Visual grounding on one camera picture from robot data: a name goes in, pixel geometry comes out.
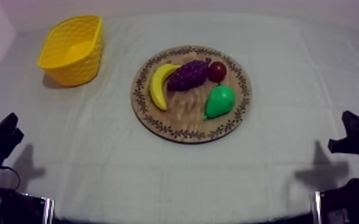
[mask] purple grape bunch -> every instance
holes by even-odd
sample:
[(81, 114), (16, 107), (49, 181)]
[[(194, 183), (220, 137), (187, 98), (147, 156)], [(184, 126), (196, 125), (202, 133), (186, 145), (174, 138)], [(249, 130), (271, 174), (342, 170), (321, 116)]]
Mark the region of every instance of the purple grape bunch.
[(208, 77), (211, 61), (211, 58), (206, 58), (206, 61), (194, 60), (184, 64), (171, 75), (167, 89), (186, 91), (204, 84)]

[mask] yellow basket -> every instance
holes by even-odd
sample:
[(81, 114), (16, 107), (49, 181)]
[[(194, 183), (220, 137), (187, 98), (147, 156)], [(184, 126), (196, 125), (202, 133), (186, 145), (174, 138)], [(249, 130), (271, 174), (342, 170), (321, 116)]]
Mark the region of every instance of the yellow basket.
[(57, 83), (78, 86), (96, 77), (102, 51), (101, 17), (73, 17), (50, 30), (38, 66)]

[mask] table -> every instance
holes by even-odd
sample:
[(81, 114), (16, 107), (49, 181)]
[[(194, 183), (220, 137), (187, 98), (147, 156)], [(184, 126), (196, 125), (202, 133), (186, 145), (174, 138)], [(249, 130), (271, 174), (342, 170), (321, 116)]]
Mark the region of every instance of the table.
[[(61, 88), (37, 68), (47, 30), (19, 33), (0, 65), (0, 121), (25, 134), (6, 165), (19, 190), (54, 198), (58, 216), (112, 223), (225, 223), (310, 209), (308, 194), (359, 177), (330, 155), (344, 110), (359, 115), (359, 32), (253, 14), (167, 13), (104, 19), (98, 76)], [(252, 82), (246, 120), (202, 145), (160, 139), (136, 119), (132, 80), (154, 54), (202, 45)], [(0, 185), (14, 185), (0, 174)]]

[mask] yellow banana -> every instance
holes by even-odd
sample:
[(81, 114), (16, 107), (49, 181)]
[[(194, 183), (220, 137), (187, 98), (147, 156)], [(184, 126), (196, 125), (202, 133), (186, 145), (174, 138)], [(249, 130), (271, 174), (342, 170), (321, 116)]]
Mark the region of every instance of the yellow banana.
[(163, 83), (167, 77), (179, 67), (181, 66), (175, 64), (164, 64), (156, 70), (151, 78), (150, 95), (154, 104), (160, 110), (167, 110), (167, 103), (163, 94)]

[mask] wooden plate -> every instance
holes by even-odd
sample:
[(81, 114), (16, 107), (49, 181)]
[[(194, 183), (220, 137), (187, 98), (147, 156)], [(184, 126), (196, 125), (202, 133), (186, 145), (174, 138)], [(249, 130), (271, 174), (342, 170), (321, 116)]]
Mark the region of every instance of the wooden plate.
[[(167, 110), (159, 110), (151, 100), (150, 82), (153, 74), (163, 64), (185, 64), (193, 60), (221, 61), (227, 66), (222, 85), (234, 89), (236, 104), (221, 117), (203, 120), (205, 105), (211, 90), (217, 85), (207, 80), (203, 85), (185, 92), (167, 91), (164, 94)], [(142, 124), (165, 139), (181, 143), (202, 143), (221, 138), (242, 122), (252, 96), (250, 81), (241, 66), (229, 56), (203, 46), (179, 46), (162, 51), (149, 59), (138, 71), (132, 84), (131, 103)]]

